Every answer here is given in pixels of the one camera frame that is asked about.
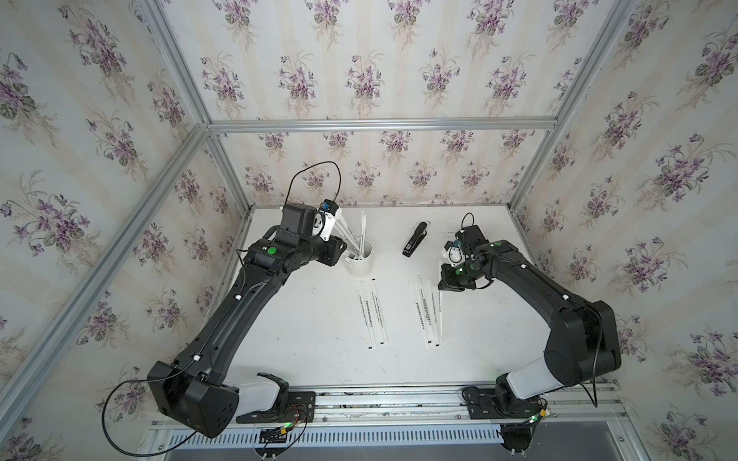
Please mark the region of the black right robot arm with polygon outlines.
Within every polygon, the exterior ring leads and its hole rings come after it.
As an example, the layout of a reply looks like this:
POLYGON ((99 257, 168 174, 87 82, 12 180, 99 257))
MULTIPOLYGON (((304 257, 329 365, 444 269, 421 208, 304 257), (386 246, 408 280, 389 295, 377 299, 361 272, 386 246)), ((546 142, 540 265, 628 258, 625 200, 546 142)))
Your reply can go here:
POLYGON ((569 291, 537 269, 509 241, 487 240, 477 225, 456 232, 444 250, 449 261, 440 266, 439 290, 478 290, 480 279, 490 284, 502 282, 550 329, 540 358, 497 379, 499 406, 594 382, 621 367, 615 314, 607 303, 590 302, 569 291))

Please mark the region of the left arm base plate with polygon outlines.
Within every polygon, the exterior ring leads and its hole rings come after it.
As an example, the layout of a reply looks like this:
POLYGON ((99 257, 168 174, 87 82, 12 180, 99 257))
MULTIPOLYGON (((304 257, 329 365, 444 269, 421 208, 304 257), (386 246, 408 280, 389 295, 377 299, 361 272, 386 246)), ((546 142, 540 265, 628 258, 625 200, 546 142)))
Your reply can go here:
POLYGON ((288 391, 282 397, 277 398, 271 409, 236 416, 236 422, 238 424, 311 423, 315 414, 316 397, 317 394, 311 391, 288 391))

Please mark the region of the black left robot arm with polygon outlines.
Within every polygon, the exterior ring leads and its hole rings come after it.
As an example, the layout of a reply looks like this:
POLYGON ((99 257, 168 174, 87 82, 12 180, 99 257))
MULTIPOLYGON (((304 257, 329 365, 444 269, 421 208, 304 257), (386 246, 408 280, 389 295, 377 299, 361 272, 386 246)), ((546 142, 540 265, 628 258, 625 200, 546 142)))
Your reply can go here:
POLYGON ((311 261, 338 263, 347 244, 332 230, 341 217, 332 200, 318 207, 283 206, 282 221, 247 249, 232 287, 195 339, 149 371, 161 414, 209 438, 236 417, 282 416, 289 396, 285 380, 259 373, 246 384, 229 385, 228 371, 247 332, 293 272, 311 261))

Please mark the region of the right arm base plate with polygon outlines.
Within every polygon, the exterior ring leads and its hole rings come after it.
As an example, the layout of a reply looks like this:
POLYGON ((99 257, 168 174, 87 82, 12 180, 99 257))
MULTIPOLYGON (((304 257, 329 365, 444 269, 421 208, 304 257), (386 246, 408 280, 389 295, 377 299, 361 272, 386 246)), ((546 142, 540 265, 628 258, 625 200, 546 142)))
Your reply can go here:
POLYGON ((547 403, 543 399, 520 400, 503 386, 468 386, 461 390, 461 397, 472 420, 537 421, 547 411, 547 403))

